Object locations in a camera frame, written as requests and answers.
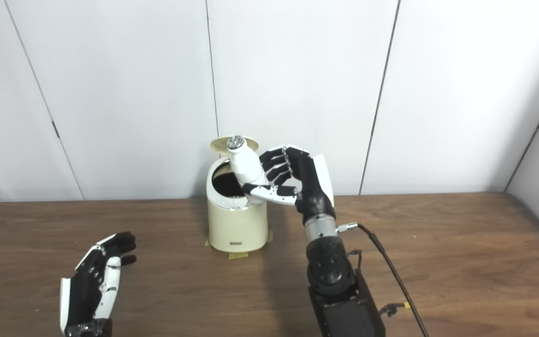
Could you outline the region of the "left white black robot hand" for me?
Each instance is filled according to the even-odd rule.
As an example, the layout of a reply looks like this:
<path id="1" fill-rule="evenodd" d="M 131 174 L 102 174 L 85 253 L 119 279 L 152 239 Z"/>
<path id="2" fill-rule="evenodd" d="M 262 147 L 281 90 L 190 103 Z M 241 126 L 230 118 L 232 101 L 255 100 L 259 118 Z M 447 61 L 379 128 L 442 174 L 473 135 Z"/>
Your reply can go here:
<path id="1" fill-rule="evenodd" d="M 122 267 L 137 258 L 131 232 L 109 235 L 95 243 L 77 263 L 70 278 L 61 278 L 59 326 L 65 337 L 110 337 L 111 314 L 117 299 Z"/>

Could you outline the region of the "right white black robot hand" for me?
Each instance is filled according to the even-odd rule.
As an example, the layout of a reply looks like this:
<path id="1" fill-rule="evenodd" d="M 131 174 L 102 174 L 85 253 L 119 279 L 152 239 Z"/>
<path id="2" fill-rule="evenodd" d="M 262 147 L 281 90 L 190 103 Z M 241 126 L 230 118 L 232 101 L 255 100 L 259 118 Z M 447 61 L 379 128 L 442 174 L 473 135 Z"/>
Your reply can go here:
<path id="1" fill-rule="evenodd" d="M 243 184 L 246 196 L 292 205 L 303 222 L 323 216 L 336 218 L 334 193 L 323 155 L 312 157 L 302 148 L 280 145 L 264 152 L 260 163 L 269 182 Z"/>

